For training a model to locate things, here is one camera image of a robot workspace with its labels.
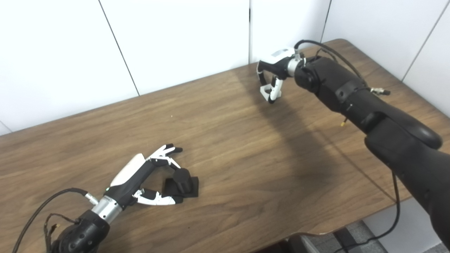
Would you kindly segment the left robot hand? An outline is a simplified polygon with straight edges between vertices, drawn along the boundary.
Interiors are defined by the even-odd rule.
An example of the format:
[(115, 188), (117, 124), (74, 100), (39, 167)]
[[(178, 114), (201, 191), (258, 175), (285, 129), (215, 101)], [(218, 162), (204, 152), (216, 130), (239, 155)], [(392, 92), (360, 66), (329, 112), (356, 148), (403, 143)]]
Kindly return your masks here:
[(116, 201), (122, 209), (135, 203), (148, 206), (182, 203), (182, 197), (162, 195), (158, 191), (141, 187), (156, 168), (169, 166), (174, 170), (180, 169), (179, 164), (170, 155), (182, 151), (182, 148), (175, 147), (170, 143), (161, 146), (149, 157), (144, 157), (142, 153), (135, 155), (115, 176), (104, 195)]

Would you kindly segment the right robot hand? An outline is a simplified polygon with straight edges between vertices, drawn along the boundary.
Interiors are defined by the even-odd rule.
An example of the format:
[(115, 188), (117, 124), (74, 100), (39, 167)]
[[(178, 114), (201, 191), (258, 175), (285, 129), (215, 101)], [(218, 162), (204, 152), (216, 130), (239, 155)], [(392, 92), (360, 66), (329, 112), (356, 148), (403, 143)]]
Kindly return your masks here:
[(257, 64), (260, 93), (273, 104), (281, 97), (281, 88), (287, 78), (293, 78), (297, 67), (306, 65), (306, 57), (294, 48), (282, 48), (262, 58)]

